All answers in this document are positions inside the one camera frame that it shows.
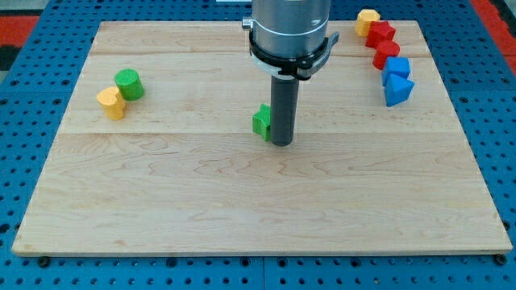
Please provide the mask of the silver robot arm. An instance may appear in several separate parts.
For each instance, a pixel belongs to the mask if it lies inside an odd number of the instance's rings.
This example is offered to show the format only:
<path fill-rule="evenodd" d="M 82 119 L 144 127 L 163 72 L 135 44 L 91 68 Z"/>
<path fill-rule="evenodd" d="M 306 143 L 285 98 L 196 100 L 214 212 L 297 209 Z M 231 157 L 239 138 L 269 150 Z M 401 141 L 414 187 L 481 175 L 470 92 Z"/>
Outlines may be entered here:
<path fill-rule="evenodd" d="M 252 0 L 242 19 L 255 65 L 277 79 L 309 80 L 328 61 L 339 41 L 327 34 L 330 0 Z"/>

